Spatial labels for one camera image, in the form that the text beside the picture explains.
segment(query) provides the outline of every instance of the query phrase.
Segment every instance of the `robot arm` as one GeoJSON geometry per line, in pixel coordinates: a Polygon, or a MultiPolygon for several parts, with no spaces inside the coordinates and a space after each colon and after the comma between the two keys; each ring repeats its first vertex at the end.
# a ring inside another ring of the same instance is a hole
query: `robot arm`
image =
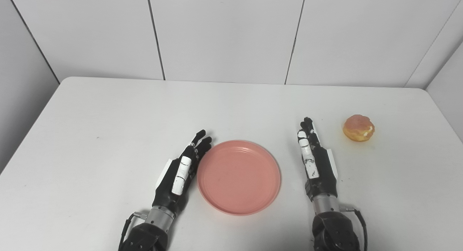
{"type": "Polygon", "coordinates": [[[198,170],[200,160],[210,150],[212,139],[199,131],[190,145],[177,159],[167,162],[156,188],[152,209],[148,215],[135,212],[122,231],[119,251],[165,251],[167,232],[174,219],[185,208],[186,193],[198,170]],[[124,237],[133,216],[145,219],[144,223],[134,226],[129,236],[124,237]]]}
{"type": "Polygon", "coordinates": [[[313,121],[306,117],[298,132],[302,161],[306,168],[306,193],[314,205],[312,223],[315,251],[360,251],[352,222],[341,211],[354,211],[364,227],[367,251],[366,225],[359,211],[342,207],[337,200],[337,170],[331,150],[320,145],[313,121]]]}

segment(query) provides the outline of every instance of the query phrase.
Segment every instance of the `black cable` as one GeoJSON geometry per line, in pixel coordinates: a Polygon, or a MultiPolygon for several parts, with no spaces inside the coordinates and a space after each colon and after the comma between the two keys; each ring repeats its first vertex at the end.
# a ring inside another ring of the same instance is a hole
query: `black cable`
{"type": "Polygon", "coordinates": [[[122,244],[124,242],[124,238],[126,238],[127,230],[129,229],[130,223],[132,223],[134,215],[130,215],[129,219],[126,220],[126,223],[124,224],[124,228],[122,229],[122,234],[120,237],[120,242],[119,242],[119,248],[118,251],[122,251],[122,244]]]}
{"type": "Polygon", "coordinates": [[[367,251],[368,248],[368,234],[367,234],[367,223],[365,223],[364,217],[360,213],[359,210],[354,209],[354,213],[357,216],[360,224],[362,224],[362,228],[364,229],[364,251],[367,251]]]}

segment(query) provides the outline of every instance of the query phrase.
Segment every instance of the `white wall panel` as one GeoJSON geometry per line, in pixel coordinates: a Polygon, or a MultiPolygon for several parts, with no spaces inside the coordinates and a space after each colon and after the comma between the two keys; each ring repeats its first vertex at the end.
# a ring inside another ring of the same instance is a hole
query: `white wall panel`
{"type": "Polygon", "coordinates": [[[166,80],[283,84],[303,0],[151,0],[166,80]]]}
{"type": "Polygon", "coordinates": [[[0,0],[0,173],[58,82],[10,0],[0,0]]]}
{"type": "Polygon", "coordinates": [[[60,80],[162,79],[147,0],[13,0],[60,80]]]}
{"type": "Polygon", "coordinates": [[[463,3],[458,4],[439,35],[405,84],[406,88],[425,88],[455,52],[463,38],[463,3]]]}
{"type": "Polygon", "coordinates": [[[463,45],[450,57],[427,91],[463,141],[463,45]]]}
{"type": "Polygon", "coordinates": [[[404,86],[460,0],[306,0],[288,84],[404,86]]]}

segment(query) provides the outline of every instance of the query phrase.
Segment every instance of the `silver cylindrical joint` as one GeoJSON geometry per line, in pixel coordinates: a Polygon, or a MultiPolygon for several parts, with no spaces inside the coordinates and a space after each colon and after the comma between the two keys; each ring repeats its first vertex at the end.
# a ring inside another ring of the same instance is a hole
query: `silver cylindrical joint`
{"type": "Polygon", "coordinates": [[[172,222],[174,221],[174,218],[175,215],[166,207],[155,205],[150,210],[145,222],[153,224],[167,233],[170,225],[172,225],[172,222]]]}
{"type": "Polygon", "coordinates": [[[314,197],[314,210],[315,214],[320,214],[327,211],[339,212],[339,202],[336,196],[331,194],[323,193],[314,197]]]}

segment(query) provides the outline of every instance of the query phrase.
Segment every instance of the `white table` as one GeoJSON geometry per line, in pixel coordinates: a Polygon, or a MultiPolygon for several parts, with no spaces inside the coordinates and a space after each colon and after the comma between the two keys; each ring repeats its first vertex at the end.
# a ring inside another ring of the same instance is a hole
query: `white table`
{"type": "Polygon", "coordinates": [[[265,147],[281,189],[267,209],[236,217],[192,185],[169,250],[312,250],[296,139],[304,116],[333,149],[339,199],[361,208],[369,250],[461,247],[463,144],[425,91],[73,77],[0,175],[0,250],[116,250],[129,214],[150,208],[166,160],[203,128],[214,144],[265,147]],[[368,142],[342,133],[352,114],[375,124],[368,142]]]}

